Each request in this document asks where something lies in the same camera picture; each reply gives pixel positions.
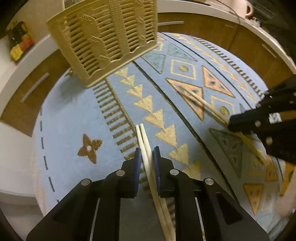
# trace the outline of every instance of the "pair of chopsticks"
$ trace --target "pair of chopsticks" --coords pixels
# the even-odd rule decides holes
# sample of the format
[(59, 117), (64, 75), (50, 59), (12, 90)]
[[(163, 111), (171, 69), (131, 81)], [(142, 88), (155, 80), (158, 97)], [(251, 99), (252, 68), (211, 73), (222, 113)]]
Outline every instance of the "pair of chopsticks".
[(157, 187), (156, 187), (156, 179), (155, 179), (155, 165), (152, 156), (151, 147), (146, 135), (146, 131), (143, 124), (136, 125), (137, 137), (139, 146), (142, 153), (142, 159), (144, 168), (146, 171), (150, 191), (152, 194), (153, 202), (158, 214), (159, 222), (161, 228), (163, 230), (163, 234), (165, 236), (166, 241), (175, 241), (176, 233), (174, 230), (174, 226), (172, 220), (170, 218), (170, 213), (164, 198), (158, 196)]
[[(212, 111), (216, 116), (218, 116), (225, 125), (228, 126), (229, 124), (229, 120), (227, 120), (219, 111), (217, 111), (213, 106), (211, 106), (208, 102), (206, 102), (203, 98), (201, 98), (200, 96), (198, 96), (197, 94), (195, 94), (193, 91), (191, 91), (190, 89), (184, 87), (184, 86), (180, 86), (180, 88), (182, 88), (183, 90), (185, 90), (188, 94), (192, 95), (196, 100), (198, 100), (199, 102), (201, 102), (205, 107), (207, 107), (210, 111)], [(236, 136), (240, 137), (242, 139), (242, 141), (247, 145), (247, 147), (249, 148), (249, 150), (257, 157), (258, 161), (261, 163), (261, 165), (265, 164), (265, 159), (262, 156), (262, 154), (254, 147), (254, 145), (252, 144), (252, 142), (245, 136), (243, 135), (241, 132), (235, 132), (234, 133)]]

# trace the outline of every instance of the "wooden cabinet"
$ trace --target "wooden cabinet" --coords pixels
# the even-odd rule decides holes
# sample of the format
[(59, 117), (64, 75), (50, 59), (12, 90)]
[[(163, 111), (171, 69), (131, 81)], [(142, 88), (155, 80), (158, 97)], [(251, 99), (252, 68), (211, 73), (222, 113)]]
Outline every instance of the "wooden cabinet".
[(261, 38), (243, 26), (239, 26), (229, 52), (249, 65), (268, 88), (292, 75), (292, 71), (281, 57)]
[(192, 35), (208, 40), (228, 50), (238, 24), (206, 15), (192, 13), (159, 13), (158, 22), (184, 21), (183, 24), (163, 25), (159, 32)]
[[(1, 121), (28, 136), (32, 136), (35, 121), (43, 101), (69, 67), (69, 63), (60, 50), (50, 55), (19, 86), (4, 109), (0, 118)], [(49, 76), (32, 91), (25, 101), (21, 102), (25, 94), (46, 73)]]

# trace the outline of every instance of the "silver rivet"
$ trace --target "silver rivet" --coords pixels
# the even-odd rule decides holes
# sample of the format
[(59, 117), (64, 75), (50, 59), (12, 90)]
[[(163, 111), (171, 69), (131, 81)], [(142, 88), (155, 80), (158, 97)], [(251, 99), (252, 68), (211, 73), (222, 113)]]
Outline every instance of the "silver rivet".
[(118, 175), (119, 177), (122, 177), (126, 172), (124, 170), (118, 170), (116, 172), (116, 175)]
[(176, 170), (176, 169), (172, 169), (172, 170), (170, 170), (170, 174), (172, 174), (172, 175), (176, 176), (176, 175), (178, 175), (178, 174), (179, 174), (179, 171), (178, 171), (178, 170)]
[(205, 183), (208, 184), (208, 185), (213, 185), (213, 184), (214, 184), (214, 180), (211, 179), (211, 178), (207, 178), (207, 179), (205, 180)]
[(256, 127), (261, 126), (261, 122), (260, 122), (259, 120), (255, 121), (255, 126), (256, 126)]
[(82, 186), (87, 186), (88, 184), (90, 184), (91, 183), (91, 181), (89, 180), (89, 179), (83, 179), (82, 181), (81, 181), (81, 185)]
[(271, 137), (266, 137), (266, 144), (270, 146), (272, 144), (272, 138)]

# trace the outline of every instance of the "table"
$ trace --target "table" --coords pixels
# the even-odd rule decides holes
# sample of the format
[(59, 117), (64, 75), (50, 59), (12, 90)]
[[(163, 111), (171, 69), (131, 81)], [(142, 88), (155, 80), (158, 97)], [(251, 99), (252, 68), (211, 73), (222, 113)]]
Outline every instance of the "table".
[[(274, 237), (286, 224), (274, 211), (282, 182), (277, 160), (260, 140), (260, 165), (242, 141), (193, 99), (186, 86), (225, 117), (254, 108), (267, 90), (262, 79), (228, 51), (203, 39), (159, 33), (158, 46), (90, 89), (61, 76), (47, 96), (35, 129), (36, 197), (48, 213), (80, 180), (105, 178), (133, 157), (135, 125), (176, 169), (211, 177)], [(279, 120), (278, 115), (271, 117)], [(167, 200), (174, 222), (174, 204)], [(121, 240), (164, 240), (142, 169), (138, 196), (121, 203)]]

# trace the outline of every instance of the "yellow plastic basket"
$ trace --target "yellow plastic basket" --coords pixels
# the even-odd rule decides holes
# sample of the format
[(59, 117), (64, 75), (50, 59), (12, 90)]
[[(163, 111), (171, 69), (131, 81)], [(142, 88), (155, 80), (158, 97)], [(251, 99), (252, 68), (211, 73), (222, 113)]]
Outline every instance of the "yellow plastic basket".
[(84, 0), (46, 24), (89, 88), (156, 47), (157, 0)]

